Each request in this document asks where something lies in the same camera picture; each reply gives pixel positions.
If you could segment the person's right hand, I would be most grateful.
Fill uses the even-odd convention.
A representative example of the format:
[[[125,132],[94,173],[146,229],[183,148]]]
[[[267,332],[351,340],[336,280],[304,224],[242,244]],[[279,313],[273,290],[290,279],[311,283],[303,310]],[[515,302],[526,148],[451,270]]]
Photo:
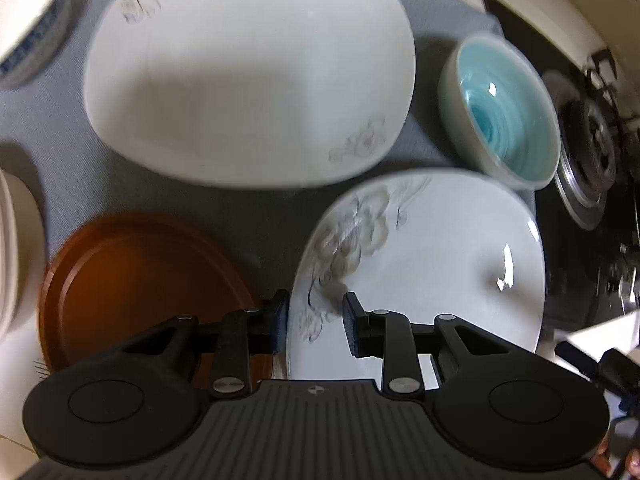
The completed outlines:
[[[627,455],[624,458],[621,458],[617,465],[622,466],[624,470],[624,474],[628,476],[629,479],[638,479],[639,478],[639,440],[632,440],[634,446],[629,449]],[[610,436],[606,436],[600,442],[597,447],[597,451],[594,452],[591,457],[590,462],[593,464],[594,468],[597,471],[600,471],[601,474],[605,476],[607,479],[612,479],[614,477],[614,468],[610,462],[610,454],[611,454],[611,443]]]

